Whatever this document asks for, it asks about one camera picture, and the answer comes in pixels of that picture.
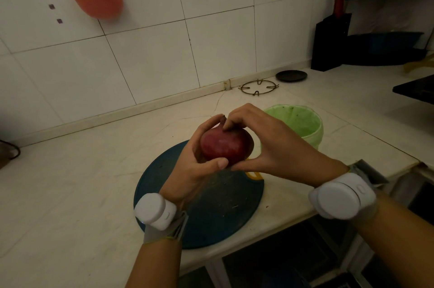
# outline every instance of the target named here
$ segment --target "table leg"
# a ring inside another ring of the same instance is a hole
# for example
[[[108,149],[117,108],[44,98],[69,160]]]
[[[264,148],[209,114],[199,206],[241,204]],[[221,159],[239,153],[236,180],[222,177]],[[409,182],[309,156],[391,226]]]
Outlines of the table leg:
[[[231,288],[231,282],[227,276],[223,259],[213,259],[205,264],[205,268],[207,269],[215,288]]]

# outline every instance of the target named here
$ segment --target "right hand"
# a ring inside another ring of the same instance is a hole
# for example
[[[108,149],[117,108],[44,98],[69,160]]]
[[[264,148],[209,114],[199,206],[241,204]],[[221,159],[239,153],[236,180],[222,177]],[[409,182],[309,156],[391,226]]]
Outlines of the right hand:
[[[252,104],[229,113],[223,129],[233,126],[252,129],[262,143],[262,152],[257,158],[236,163],[232,170],[264,172],[313,187],[348,172],[345,164],[320,153],[283,121]]]

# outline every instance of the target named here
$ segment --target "left hand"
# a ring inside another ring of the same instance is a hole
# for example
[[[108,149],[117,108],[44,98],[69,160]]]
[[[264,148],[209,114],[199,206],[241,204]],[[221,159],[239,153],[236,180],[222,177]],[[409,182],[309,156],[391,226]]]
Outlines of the left hand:
[[[184,146],[175,168],[160,190],[160,194],[175,203],[178,210],[182,210],[197,195],[209,175],[226,168],[228,164],[226,158],[206,161],[200,150],[200,138],[217,125],[222,116],[215,115],[198,127]]]

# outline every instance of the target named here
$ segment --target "forearm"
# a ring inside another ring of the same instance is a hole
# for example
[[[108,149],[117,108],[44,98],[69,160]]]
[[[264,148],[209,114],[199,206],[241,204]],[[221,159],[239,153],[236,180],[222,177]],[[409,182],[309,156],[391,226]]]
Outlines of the forearm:
[[[142,245],[125,288],[175,288],[181,251],[181,242],[167,238]]]
[[[374,218],[355,227],[403,287],[434,287],[434,226],[380,192]]]

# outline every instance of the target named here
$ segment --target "black knife block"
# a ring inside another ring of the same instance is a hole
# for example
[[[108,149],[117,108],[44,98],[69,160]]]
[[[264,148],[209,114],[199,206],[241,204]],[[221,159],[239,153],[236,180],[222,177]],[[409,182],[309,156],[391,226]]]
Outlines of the black knife block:
[[[348,35],[351,14],[336,18],[331,15],[316,25],[311,69],[328,71],[344,61],[344,43]]]

